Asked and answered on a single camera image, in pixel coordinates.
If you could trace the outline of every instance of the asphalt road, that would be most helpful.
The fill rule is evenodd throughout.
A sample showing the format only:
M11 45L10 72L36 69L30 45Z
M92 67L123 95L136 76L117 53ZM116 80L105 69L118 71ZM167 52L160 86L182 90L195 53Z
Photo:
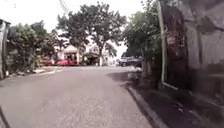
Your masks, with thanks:
M124 88L129 68L69 67L0 82L11 128L151 128Z

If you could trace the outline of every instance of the vegetation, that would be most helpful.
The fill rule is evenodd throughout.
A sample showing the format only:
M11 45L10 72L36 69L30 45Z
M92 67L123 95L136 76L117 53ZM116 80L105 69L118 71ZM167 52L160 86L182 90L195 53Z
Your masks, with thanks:
M142 56L152 70L161 70L161 36L155 4L147 1L144 11L136 12L123 32L128 49L126 56Z
M52 56L57 42L52 33L47 33L43 21L10 27L7 64L10 72L32 72L37 66L37 56Z
M122 41L121 28L126 23L126 17L119 12L109 11L109 5L97 3L97 5L83 5L77 13L69 13L68 18L58 17L58 29L64 33L61 35L70 40L75 46L88 43L91 38L99 48L99 60L102 65L103 50L109 50L110 55L116 55L116 49L109 42L119 45Z

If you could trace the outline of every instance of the concrete wall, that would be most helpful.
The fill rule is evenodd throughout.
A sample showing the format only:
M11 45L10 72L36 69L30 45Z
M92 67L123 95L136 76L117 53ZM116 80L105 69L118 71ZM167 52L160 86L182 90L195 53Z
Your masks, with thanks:
M185 19L189 67L195 71L191 72L193 91L224 104L224 31L205 34L197 27L207 16L224 30L224 1L179 1L178 8Z
M188 4L180 2L179 9L187 20L185 25L188 37L189 66L191 68L206 68L210 64L222 63L224 60L224 32L215 30L204 35L196 28L200 24L201 18L205 16L209 17L215 26L224 28L223 8L224 1L220 2L220 0L195 0L195 2Z

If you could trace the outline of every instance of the parked car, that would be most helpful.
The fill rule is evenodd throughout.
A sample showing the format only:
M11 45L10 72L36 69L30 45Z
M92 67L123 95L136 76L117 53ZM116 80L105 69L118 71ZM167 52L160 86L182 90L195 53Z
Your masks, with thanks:
M57 62L59 66L78 66L77 62L70 59L64 59Z
M134 58L134 57L122 57L119 61L119 66L126 67L126 66L135 66L141 67L141 59Z
M44 58L41 60L41 64L44 66L51 66L51 65L54 65L54 60L49 58Z

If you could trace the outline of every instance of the white sky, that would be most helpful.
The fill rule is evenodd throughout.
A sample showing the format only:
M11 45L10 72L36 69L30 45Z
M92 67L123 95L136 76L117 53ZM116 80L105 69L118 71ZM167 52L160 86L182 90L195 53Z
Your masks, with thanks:
M111 10L119 11L127 17L136 11L142 10L141 0L64 0L69 10L77 11L80 5L96 4L97 1L108 3ZM32 24L43 20L45 28L50 32L57 25L57 15L64 11L59 0L0 0L0 18L7 20L12 25L18 23ZM124 46L118 47L118 56L125 50Z

